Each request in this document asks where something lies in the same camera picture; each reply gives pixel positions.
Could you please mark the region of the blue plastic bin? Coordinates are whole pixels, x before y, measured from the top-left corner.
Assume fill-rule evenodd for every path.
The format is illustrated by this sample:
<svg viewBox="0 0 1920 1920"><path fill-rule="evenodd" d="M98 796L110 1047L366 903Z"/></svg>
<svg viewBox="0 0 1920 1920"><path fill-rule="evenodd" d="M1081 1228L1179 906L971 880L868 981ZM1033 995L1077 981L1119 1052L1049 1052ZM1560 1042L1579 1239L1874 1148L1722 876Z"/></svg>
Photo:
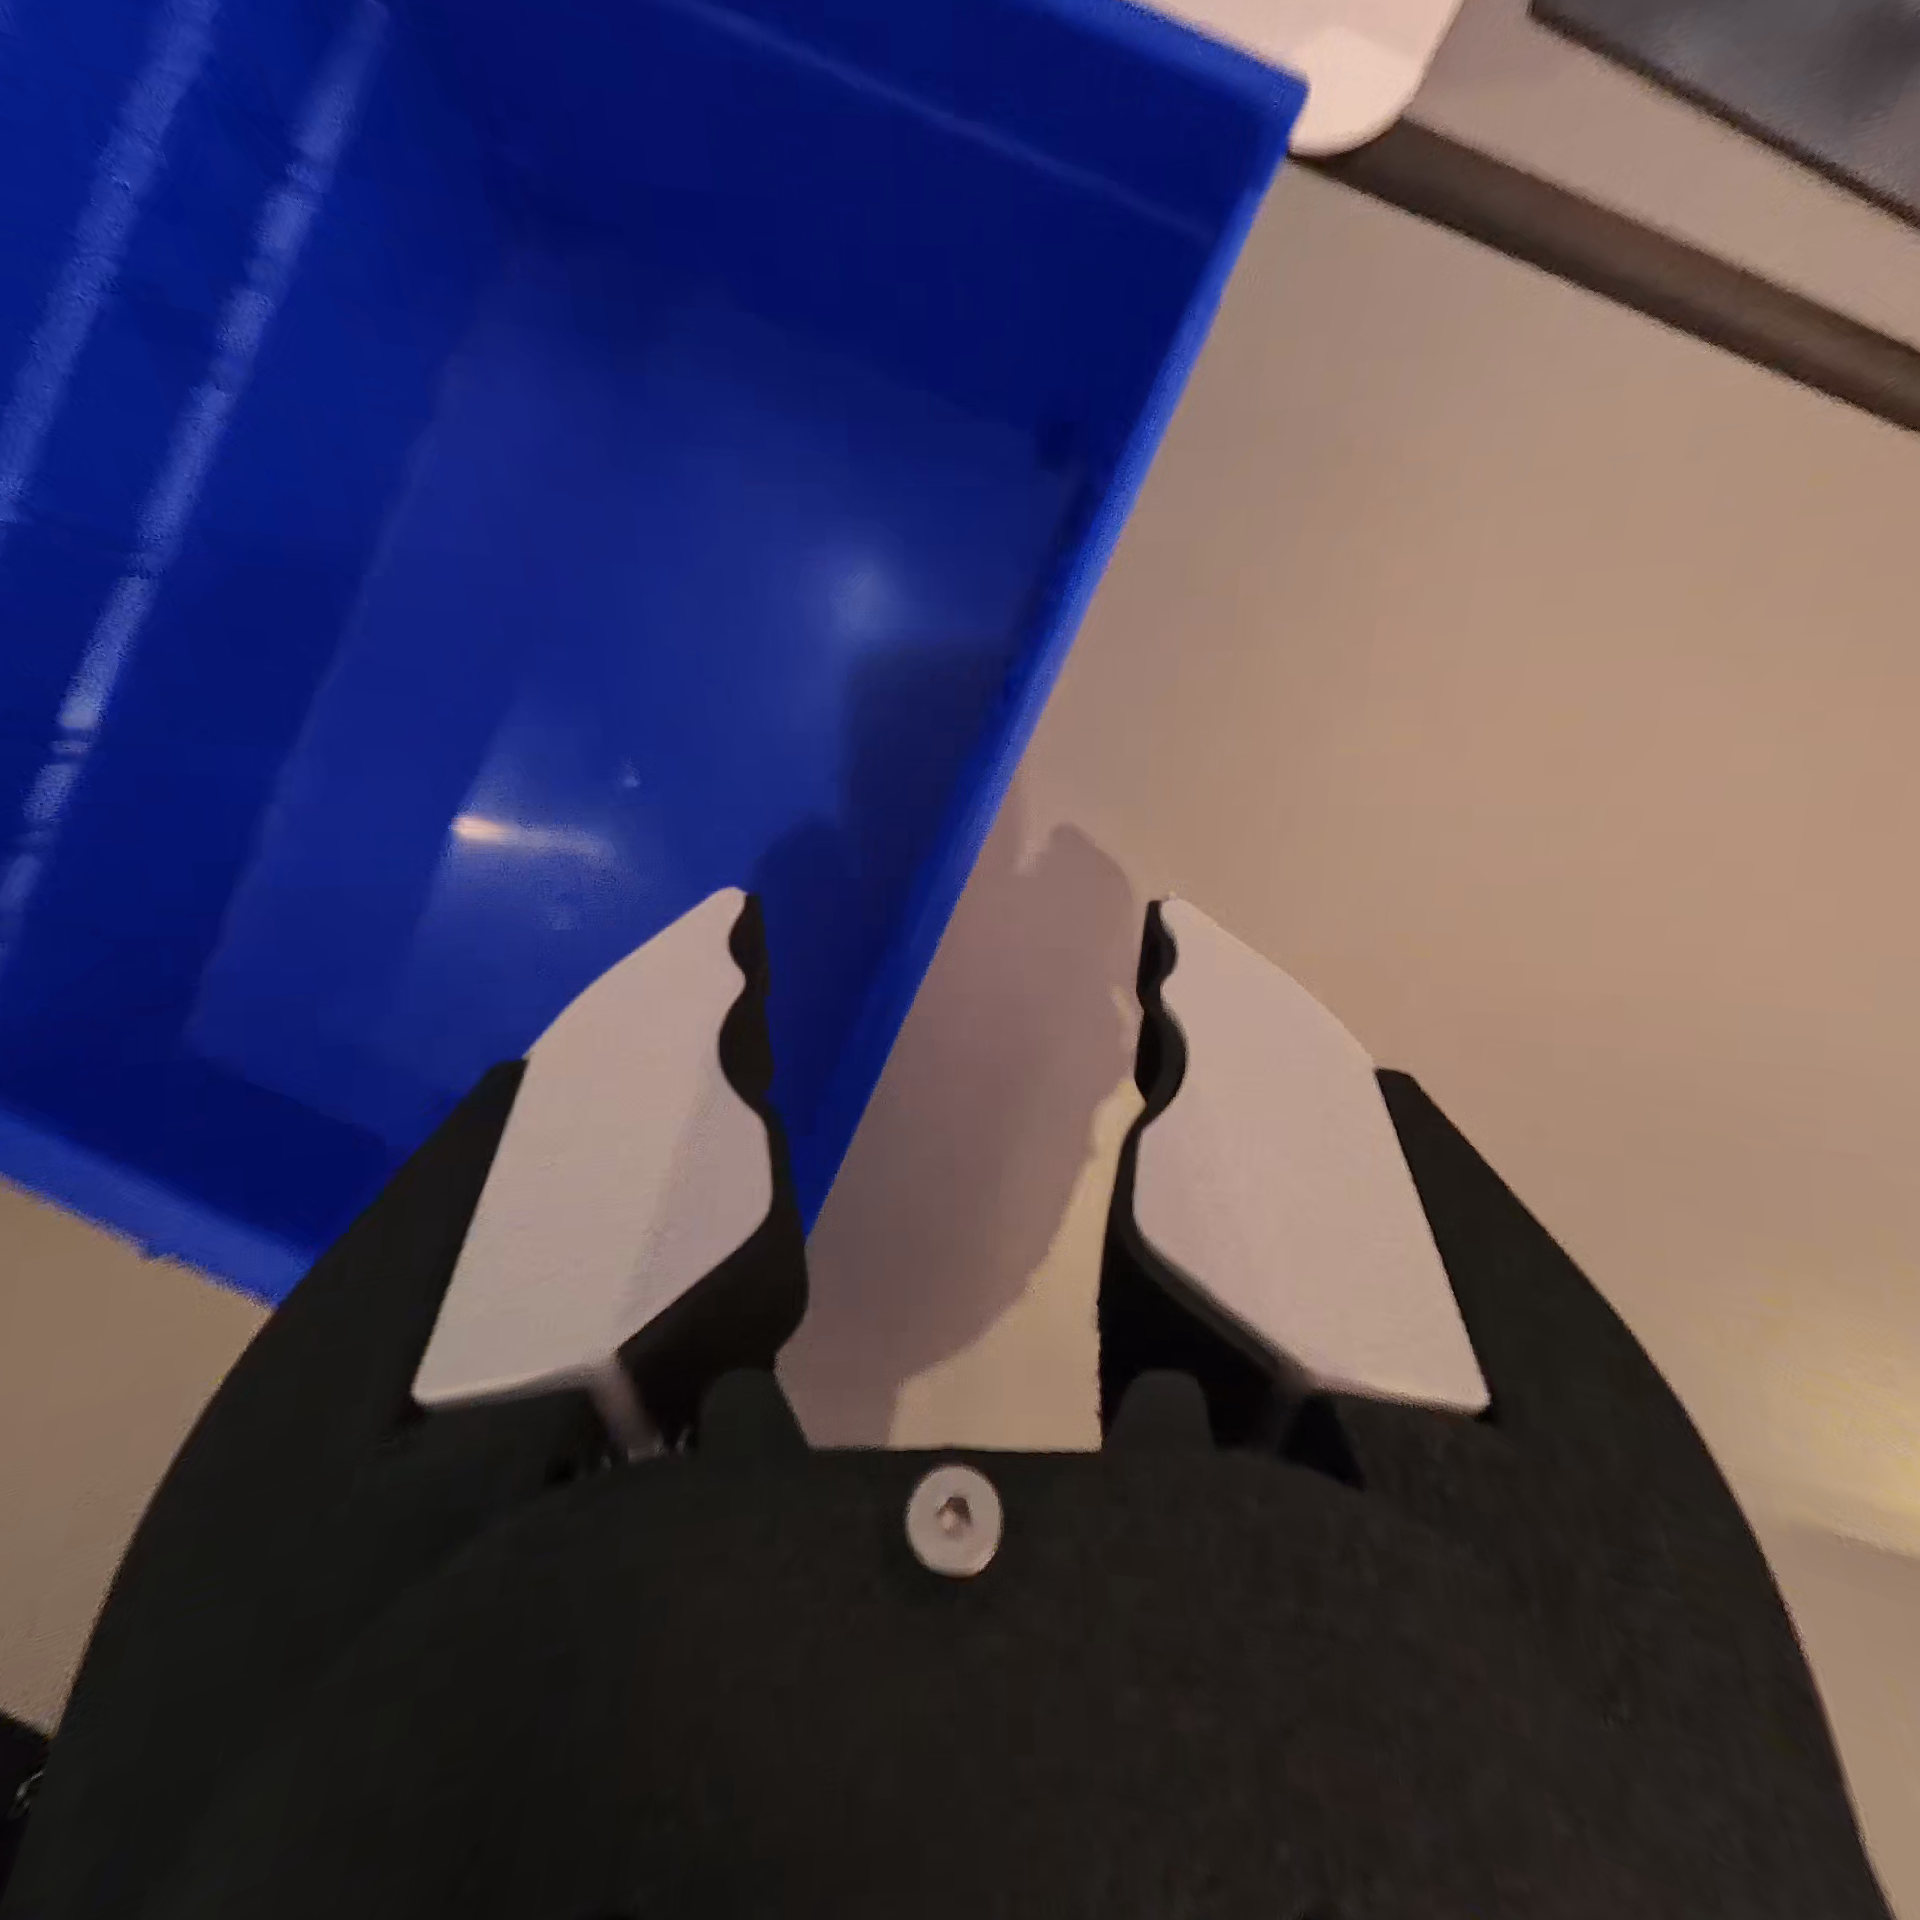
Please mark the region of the blue plastic bin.
<svg viewBox="0 0 1920 1920"><path fill-rule="evenodd" d="M1306 79L1152 4L3 4L3 1182L265 1304L764 903L817 1220Z"/></svg>

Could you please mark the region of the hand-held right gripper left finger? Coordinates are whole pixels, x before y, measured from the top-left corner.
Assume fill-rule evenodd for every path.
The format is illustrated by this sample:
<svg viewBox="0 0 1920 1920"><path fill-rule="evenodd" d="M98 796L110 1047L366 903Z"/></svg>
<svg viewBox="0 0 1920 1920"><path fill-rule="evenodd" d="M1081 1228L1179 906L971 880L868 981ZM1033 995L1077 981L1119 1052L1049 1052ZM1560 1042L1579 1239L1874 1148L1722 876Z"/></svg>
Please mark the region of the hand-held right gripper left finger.
<svg viewBox="0 0 1920 1920"><path fill-rule="evenodd" d="M416 1403L586 1397L610 1446L693 1435L796 1333L806 1220L773 1107L759 896L716 887L529 1047Z"/></svg>

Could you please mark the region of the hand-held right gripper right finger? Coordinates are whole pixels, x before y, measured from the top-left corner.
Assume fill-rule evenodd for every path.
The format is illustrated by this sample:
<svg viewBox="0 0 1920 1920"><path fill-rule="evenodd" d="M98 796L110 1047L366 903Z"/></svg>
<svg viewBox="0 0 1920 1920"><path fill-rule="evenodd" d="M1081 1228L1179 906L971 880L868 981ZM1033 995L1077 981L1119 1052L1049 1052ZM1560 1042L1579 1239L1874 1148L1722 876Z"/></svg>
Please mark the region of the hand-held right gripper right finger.
<svg viewBox="0 0 1920 1920"><path fill-rule="evenodd" d="M1184 1376L1219 1446L1319 1397L1483 1419L1493 1388L1374 1056L1198 906L1144 908L1138 1032L1098 1254L1098 1426Z"/></svg>

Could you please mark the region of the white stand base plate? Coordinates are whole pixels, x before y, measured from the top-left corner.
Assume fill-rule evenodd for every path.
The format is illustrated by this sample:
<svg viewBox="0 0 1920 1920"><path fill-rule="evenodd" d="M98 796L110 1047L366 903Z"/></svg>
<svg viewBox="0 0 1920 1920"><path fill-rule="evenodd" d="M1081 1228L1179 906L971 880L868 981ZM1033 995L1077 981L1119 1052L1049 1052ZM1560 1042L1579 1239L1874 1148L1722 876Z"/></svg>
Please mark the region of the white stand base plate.
<svg viewBox="0 0 1920 1920"><path fill-rule="evenodd" d="M1457 0L1156 0L1156 13L1306 86L1289 155L1350 155L1423 86Z"/></svg>

